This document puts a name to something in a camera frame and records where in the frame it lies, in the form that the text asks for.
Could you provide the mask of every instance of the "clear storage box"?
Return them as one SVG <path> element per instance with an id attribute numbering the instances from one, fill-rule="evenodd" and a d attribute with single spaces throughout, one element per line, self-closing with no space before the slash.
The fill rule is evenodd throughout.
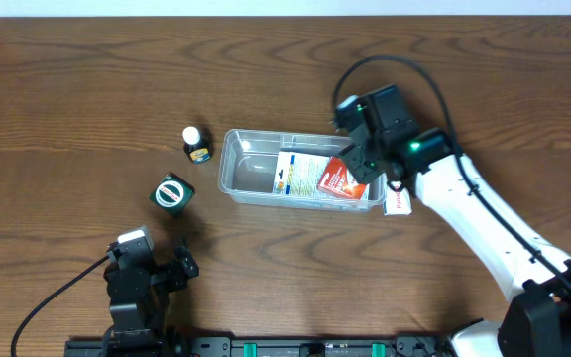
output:
<path id="1" fill-rule="evenodd" d="M 273 193 L 279 151 L 336 156 L 347 137 L 233 129 L 226 133 L 219 164 L 219 189 L 239 203 L 367 212 L 385 200 L 383 176 L 367 199 L 312 198 Z"/>

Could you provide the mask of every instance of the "white wall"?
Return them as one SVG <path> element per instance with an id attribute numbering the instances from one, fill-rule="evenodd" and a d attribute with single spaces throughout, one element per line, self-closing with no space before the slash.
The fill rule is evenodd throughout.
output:
<path id="1" fill-rule="evenodd" d="M 0 17 L 571 15 L 571 0 L 0 0 Z"/>

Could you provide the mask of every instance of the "wiring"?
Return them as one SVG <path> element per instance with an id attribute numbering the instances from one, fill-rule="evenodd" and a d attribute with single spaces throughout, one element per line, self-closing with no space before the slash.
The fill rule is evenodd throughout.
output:
<path id="1" fill-rule="evenodd" d="M 506 222 L 506 220 L 503 217 L 500 216 L 500 214 L 495 210 L 495 208 L 493 208 L 493 206 L 491 206 L 491 204 L 482 196 L 482 194 L 480 192 L 480 187 L 476 183 L 474 183 L 466 174 L 466 170 L 464 169 L 464 166 L 462 165 L 462 160 L 461 160 L 464 152 L 462 151 L 462 148 L 460 147 L 459 142 L 457 140 L 457 132 L 455 131 L 455 126 L 453 125 L 453 120 L 451 119 L 451 115 L 448 111 L 448 106 L 446 105 L 446 101 L 444 100 L 444 95 L 442 95 L 442 92 L 440 91 L 439 87 L 437 86 L 437 83 L 435 82 L 435 80 L 433 80 L 433 78 L 428 74 L 428 72 L 421 65 L 419 65 L 417 62 L 415 62 L 411 59 L 406 59 L 406 58 L 403 58 L 400 56 L 394 56 L 394 55 L 373 55 L 373 56 L 365 57 L 365 58 L 357 61 L 349 69 L 347 69 L 347 71 L 345 71 L 343 76 L 341 76 L 341 78 L 336 83 L 336 87 L 334 87 L 334 93 L 332 95 L 332 109 L 334 110 L 335 114 L 338 113 L 337 109 L 336 109 L 337 103 L 338 103 L 338 94 L 340 92 L 341 87 L 343 86 L 343 83 L 347 79 L 347 77 L 352 72 L 354 72 L 354 70 L 356 70 L 358 67 L 360 67 L 361 65 L 369 63 L 371 61 L 376 61 L 376 60 L 385 60 L 385 61 L 391 61 L 391 62 L 395 62 L 395 63 L 404 64 L 404 65 L 410 67 L 411 69 L 413 69 L 413 71 L 415 71 L 417 74 L 419 74 L 422 77 L 422 79 L 424 79 L 428 83 L 428 85 L 430 86 L 431 90 L 433 91 L 433 93 L 435 94 L 435 96 L 437 98 L 437 101 L 440 105 L 440 108 L 442 109 L 442 113 L 444 114 L 444 119 L 446 121 L 446 127 L 448 130 L 448 135 L 449 135 L 449 138 L 450 138 L 451 143 L 453 145 L 453 154 L 455 156 L 455 163 L 457 165 L 457 169 L 460 172 L 460 175 L 462 176 L 462 179 L 464 180 L 464 182 L 468 185 L 468 187 L 470 189 L 469 195 L 473 195 L 473 196 L 477 197 L 477 199 L 491 213 L 491 215 L 493 217 L 495 217 L 495 219 L 498 222 L 500 222 L 500 224 L 502 224 L 502 226 L 513 236 L 513 238 L 517 242 L 519 242 L 519 244 L 521 244 L 523 246 L 523 248 L 525 248 L 532 255 L 532 258 L 537 260 L 545 268 L 547 268 L 547 270 L 549 270 L 552 274 L 554 274 L 554 276 L 556 276 L 556 278 L 563 284 L 563 286 L 571 294 L 571 283 L 563 276 L 561 271 L 558 268 L 556 268 L 554 265 L 552 265 L 552 263 L 550 263 L 543 256 L 543 254 L 541 254 L 540 251 L 534 249 L 534 247 L 530 243 L 528 243 L 510 224 L 508 224 Z"/>
<path id="2" fill-rule="evenodd" d="M 24 319 L 23 322 L 21 322 L 21 324 L 19 325 L 19 328 L 17 328 L 17 332 L 15 332 L 15 336 L 12 338 L 12 343 L 10 344 L 10 356 L 11 357 L 17 357 L 17 342 L 19 341 L 19 337 L 21 336 L 21 332 L 23 332 L 23 330 L 26 327 L 26 325 L 28 324 L 28 322 L 30 322 L 30 320 L 33 317 L 35 317 L 37 312 L 41 311 L 41 309 L 44 308 L 50 301 L 52 301 L 54 298 L 58 297 L 58 295 L 60 293 L 66 291 L 67 288 L 73 286 L 74 284 L 76 284 L 76 282 L 83 279 L 83 277 L 85 277 L 87 274 L 89 274 L 89 272 L 96 269 L 96 267 L 98 267 L 99 265 L 103 264 L 107 259 L 109 259 L 109 257 L 104 256 L 103 258 L 98 260 L 96 263 L 92 264 L 89 268 L 85 269 L 82 273 L 80 273 L 76 278 L 70 280 L 67 284 L 60 287 L 60 289 L 58 289 L 57 291 L 52 293 L 49 297 L 47 297 L 45 300 L 43 300 L 43 302 L 41 302 L 37 307 L 35 307 L 34 310 L 32 310 L 32 312 L 30 312 L 30 314 L 28 314 L 26 319 Z"/>

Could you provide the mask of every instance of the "dark green box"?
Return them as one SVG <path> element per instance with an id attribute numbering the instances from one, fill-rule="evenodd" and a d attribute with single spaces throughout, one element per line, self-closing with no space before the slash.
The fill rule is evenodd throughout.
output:
<path id="1" fill-rule="evenodd" d="M 172 216 L 179 215 L 193 198 L 194 190 L 174 173 L 168 173 L 149 196 L 151 202 Z"/>

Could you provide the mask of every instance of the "small bottle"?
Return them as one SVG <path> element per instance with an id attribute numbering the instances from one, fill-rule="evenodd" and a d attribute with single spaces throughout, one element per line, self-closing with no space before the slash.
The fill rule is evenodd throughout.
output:
<path id="1" fill-rule="evenodd" d="M 191 161 L 200 164 L 210 159 L 213 147 L 206 138 L 199 135 L 197 128 L 186 127 L 182 132 L 182 138 L 184 138 L 184 152 Z"/>

